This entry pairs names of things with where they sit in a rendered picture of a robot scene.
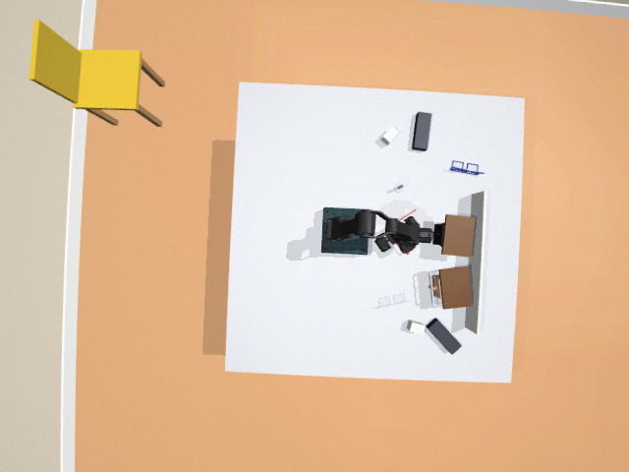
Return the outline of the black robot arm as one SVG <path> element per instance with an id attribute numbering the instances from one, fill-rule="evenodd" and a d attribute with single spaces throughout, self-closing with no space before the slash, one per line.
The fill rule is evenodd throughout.
<path id="1" fill-rule="evenodd" d="M 386 222 L 385 232 L 374 236 L 376 215 Z M 393 235 L 399 241 L 404 241 L 401 244 L 399 241 L 395 242 L 398 243 L 401 252 L 405 254 L 412 252 L 419 243 L 430 243 L 433 238 L 431 228 L 421 228 L 420 224 L 414 220 L 406 221 L 406 223 L 401 222 L 398 218 L 389 217 L 380 210 L 362 209 L 356 213 L 352 220 L 345 220 L 341 216 L 327 218 L 324 233 L 326 240 L 342 241 L 351 238 L 352 233 L 360 235 L 362 238 L 373 239 L 381 238 L 387 234 Z"/>

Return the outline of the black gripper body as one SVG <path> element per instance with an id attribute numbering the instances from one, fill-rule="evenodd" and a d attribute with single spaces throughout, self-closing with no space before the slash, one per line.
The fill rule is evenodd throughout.
<path id="1" fill-rule="evenodd" d="M 412 216 L 412 215 L 411 215 L 411 216 L 409 216 L 408 218 L 406 218 L 404 221 L 409 221 L 409 220 L 414 220 L 414 221 L 416 221 L 416 218 L 415 218 L 414 216 Z M 387 238 L 388 238 L 388 239 L 387 239 Z M 387 239 L 387 240 L 386 240 L 386 239 Z M 389 249 L 391 248 L 391 247 L 390 247 L 390 245 L 388 244 L 388 242 L 389 242 L 389 241 L 391 241 L 391 243 L 393 243 L 393 244 L 394 244 L 394 243 L 396 243 L 395 241 L 399 241 L 399 240 L 398 240 L 397 238 L 394 238 L 394 237 L 393 237 L 393 235 L 388 235 L 388 236 L 386 236 L 385 238 L 384 238 L 384 236 L 383 236 L 383 237 L 381 237 L 381 238 L 377 238 L 377 239 L 375 239 L 375 243 L 377 244 L 377 246 L 380 248 L 380 250 L 381 250 L 383 253 L 384 253 L 384 252 L 386 252 L 387 250 L 389 250 Z M 404 241 L 399 241 L 399 243 L 400 243 L 400 244 L 401 244 L 402 242 L 404 242 Z"/>

